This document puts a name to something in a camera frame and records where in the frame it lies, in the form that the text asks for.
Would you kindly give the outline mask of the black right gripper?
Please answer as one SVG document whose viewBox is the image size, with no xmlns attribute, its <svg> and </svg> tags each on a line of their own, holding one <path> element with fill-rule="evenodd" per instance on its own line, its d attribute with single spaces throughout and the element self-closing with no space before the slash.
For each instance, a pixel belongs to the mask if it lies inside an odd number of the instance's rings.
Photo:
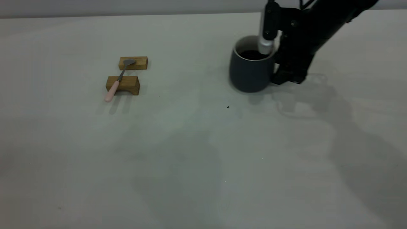
<svg viewBox="0 0 407 229">
<path fill-rule="evenodd" d="M 271 83 L 301 84 L 307 77 L 314 56 L 321 46 L 319 26 L 322 22 L 322 6 L 309 9 L 282 8 L 279 30 L 282 35 L 276 63 L 279 64 L 271 77 Z"/>
</svg>

